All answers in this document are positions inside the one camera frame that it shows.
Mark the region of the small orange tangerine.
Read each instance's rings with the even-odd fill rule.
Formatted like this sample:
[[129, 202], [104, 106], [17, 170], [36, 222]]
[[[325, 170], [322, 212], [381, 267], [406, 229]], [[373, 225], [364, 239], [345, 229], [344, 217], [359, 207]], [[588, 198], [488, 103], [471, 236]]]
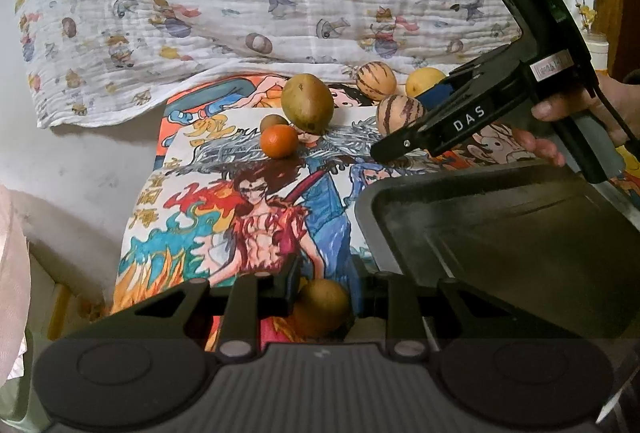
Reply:
[[314, 279], [297, 294], [293, 306], [296, 332], [306, 340], [329, 338], [349, 322], [347, 291], [333, 280]]
[[292, 126], [276, 124], [267, 127], [260, 136], [260, 148], [271, 159], [284, 159], [296, 153], [299, 146], [296, 130]]

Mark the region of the pink plastic bag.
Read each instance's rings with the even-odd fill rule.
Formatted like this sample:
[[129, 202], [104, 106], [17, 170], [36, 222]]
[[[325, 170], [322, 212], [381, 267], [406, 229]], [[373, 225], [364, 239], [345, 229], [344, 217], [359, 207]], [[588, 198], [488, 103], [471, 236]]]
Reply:
[[30, 262], [10, 190], [1, 186], [1, 384], [22, 375], [14, 368], [26, 352]]

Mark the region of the yellow lemon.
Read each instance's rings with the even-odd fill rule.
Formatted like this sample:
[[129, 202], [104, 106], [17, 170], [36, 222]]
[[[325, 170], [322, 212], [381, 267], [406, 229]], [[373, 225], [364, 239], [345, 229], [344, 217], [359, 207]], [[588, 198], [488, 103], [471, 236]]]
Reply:
[[409, 97], [416, 98], [446, 78], [446, 74], [436, 68], [416, 69], [408, 75], [405, 90]]

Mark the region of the striped pepino melon front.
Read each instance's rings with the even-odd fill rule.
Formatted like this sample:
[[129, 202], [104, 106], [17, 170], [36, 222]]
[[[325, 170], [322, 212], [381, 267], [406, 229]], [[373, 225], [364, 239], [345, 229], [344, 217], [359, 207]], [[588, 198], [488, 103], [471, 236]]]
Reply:
[[406, 127], [419, 120], [426, 113], [423, 104], [416, 98], [405, 95], [390, 95], [378, 103], [376, 108], [376, 126], [382, 136]]

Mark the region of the brown kiwi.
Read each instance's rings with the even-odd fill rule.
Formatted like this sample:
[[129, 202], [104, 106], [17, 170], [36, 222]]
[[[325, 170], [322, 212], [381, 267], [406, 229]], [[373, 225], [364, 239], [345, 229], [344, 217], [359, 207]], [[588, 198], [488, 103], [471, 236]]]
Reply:
[[312, 74], [296, 74], [282, 89], [281, 107], [293, 125], [305, 133], [322, 135], [333, 118], [329, 87]]

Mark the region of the tiny brown fruit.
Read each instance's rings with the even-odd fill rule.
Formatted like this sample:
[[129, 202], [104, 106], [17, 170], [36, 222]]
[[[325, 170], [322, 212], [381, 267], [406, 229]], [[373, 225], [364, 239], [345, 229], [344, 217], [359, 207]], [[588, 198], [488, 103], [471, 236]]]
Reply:
[[276, 125], [288, 125], [288, 120], [280, 114], [268, 114], [262, 118], [259, 124], [260, 133], [264, 133], [268, 128]]

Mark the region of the colourful anime drawing mat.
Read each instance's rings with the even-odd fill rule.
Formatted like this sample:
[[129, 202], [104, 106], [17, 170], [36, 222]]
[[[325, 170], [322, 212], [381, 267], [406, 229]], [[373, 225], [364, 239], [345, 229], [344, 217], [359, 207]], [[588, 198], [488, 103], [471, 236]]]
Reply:
[[[370, 156], [378, 127], [369, 99], [333, 89], [338, 119], [318, 136], [296, 130], [299, 146], [284, 159], [260, 148], [259, 124], [280, 114], [282, 78], [247, 78], [268, 97], [221, 96], [222, 85], [199, 87], [188, 110], [169, 106], [160, 124], [160, 153], [122, 242], [112, 309], [120, 312], [179, 283], [203, 278], [228, 287], [248, 273], [280, 271], [286, 257], [303, 257], [300, 285], [329, 279], [345, 290], [353, 255], [370, 259], [355, 219], [364, 188], [378, 180], [420, 173], [508, 164], [534, 152], [506, 124], [491, 124], [465, 144], [433, 158], [416, 151], [381, 164]], [[306, 342], [293, 311], [262, 320], [265, 342]]]

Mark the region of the white and orange bottle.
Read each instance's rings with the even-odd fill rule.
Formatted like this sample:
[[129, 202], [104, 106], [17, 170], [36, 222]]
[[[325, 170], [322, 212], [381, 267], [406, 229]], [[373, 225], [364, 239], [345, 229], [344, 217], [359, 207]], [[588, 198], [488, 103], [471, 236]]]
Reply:
[[608, 39], [601, 33], [585, 33], [585, 42], [590, 52], [593, 69], [608, 74]]

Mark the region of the silver metal tray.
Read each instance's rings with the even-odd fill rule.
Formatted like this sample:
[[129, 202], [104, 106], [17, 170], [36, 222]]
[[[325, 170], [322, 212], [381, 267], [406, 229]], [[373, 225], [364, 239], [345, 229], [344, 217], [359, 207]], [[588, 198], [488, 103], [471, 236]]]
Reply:
[[586, 338], [639, 334], [639, 231], [596, 187], [535, 162], [386, 178], [358, 196], [376, 265], [456, 278]]

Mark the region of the striped pepino melon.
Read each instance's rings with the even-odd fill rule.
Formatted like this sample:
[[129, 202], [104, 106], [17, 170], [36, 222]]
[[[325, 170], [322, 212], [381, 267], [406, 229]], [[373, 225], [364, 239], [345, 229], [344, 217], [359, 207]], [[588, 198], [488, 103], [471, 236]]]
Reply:
[[382, 136], [406, 127], [419, 120], [426, 113], [423, 104], [416, 98], [405, 95], [390, 95], [378, 103], [376, 108], [376, 126]]
[[394, 71], [386, 63], [371, 61], [358, 69], [356, 86], [363, 95], [380, 101], [396, 93], [397, 80]]

